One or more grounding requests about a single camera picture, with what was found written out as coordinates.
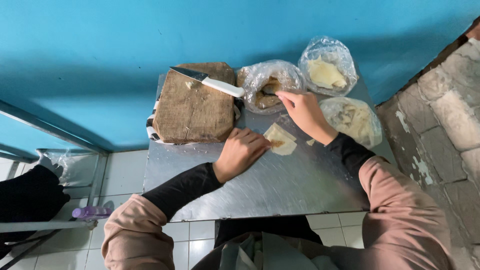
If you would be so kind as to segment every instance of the white knife handle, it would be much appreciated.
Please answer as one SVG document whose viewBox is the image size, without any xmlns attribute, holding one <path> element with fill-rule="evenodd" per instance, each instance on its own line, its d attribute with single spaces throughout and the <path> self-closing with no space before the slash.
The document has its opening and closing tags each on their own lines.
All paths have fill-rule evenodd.
<svg viewBox="0 0 480 270">
<path fill-rule="evenodd" d="M 243 90 L 242 87 L 235 87 L 231 84 L 227 84 L 222 81 L 210 79 L 209 77 L 206 77 L 203 81 L 202 84 L 209 86 L 211 88 L 217 89 L 218 91 L 222 91 L 224 93 L 227 93 L 231 96 L 241 98 L 245 94 L 245 90 Z"/>
</svg>

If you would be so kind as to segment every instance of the brown filling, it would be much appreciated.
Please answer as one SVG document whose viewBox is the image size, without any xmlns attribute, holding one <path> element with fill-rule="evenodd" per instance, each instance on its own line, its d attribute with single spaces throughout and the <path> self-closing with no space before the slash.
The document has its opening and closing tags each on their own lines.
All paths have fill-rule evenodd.
<svg viewBox="0 0 480 270">
<path fill-rule="evenodd" d="M 256 93 L 255 106 L 266 109 L 281 103 L 282 101 L 275 96 L 275 92 L 277 92 L 281 86 L 277 78 L 270 76 L 266 85 Z"/>
<path fill-rule="evenodd" d="M 280 147 L 285 144 L 284 141 L 271 140 L 272 147 Z"/>
</svg>

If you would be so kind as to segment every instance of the pink sleeve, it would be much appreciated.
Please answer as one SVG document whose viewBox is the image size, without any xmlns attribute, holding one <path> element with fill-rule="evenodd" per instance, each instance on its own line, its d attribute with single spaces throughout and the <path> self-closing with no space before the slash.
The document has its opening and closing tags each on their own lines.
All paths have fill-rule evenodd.
<svg viewBox="0 0 480 270">
<path fill-rule="evenodd" d="M 364 163 L 359 178 L 370 201 L 362 234 L 373 262 L 390 269 L 453 268 L 445 214 L 416 182 L 379 156 Z"/>
<path fill-rule="evenodd" d="M 162 232 L 165 214 L 133 194 L 105 224 L 102 256 L 112 270 L 173 270 L 173 240 Z"/>
</svg>

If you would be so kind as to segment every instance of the wooden cutting board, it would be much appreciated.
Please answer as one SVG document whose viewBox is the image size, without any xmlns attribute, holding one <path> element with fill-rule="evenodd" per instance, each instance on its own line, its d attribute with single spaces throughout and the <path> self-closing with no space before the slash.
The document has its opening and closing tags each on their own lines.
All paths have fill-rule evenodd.
<svg viewBox="0 0 480 270">
<path fill-rule="evenodd" d="M 181 64 L 233 85 L 235 74 L 225 62 Z M 185 83 L 194 82 L 191 89 Z M 165 143 L 225 141 L 233 129 L 233 96 L 202 85 L 176 71 L 167 73 L 153 119 L 153 128 Z"/>
</svg>

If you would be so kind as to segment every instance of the knife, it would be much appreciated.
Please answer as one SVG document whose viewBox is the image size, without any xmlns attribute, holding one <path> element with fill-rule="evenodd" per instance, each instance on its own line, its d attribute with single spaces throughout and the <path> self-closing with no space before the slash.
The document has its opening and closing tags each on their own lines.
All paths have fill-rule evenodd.
<svg viewBox="0 0 480 270">
<path fill-rule="evenodd" d="M 217 89 L 231 96 L 241 98 L 245 94 L 245 90 L 243 90 L 242 87 L 235 87 L 226 82 L 210 79 L 208 77 L 208 74 L 206 73 L 202 73 L 200 71 L 195 71 L 187 68 L 180 68 L 180 67 L 170 67 L 170 68 L 180 74 L 183 74 L 199 82 L 202 82 L 202 84 L 206 86 Z"/>
</svg>

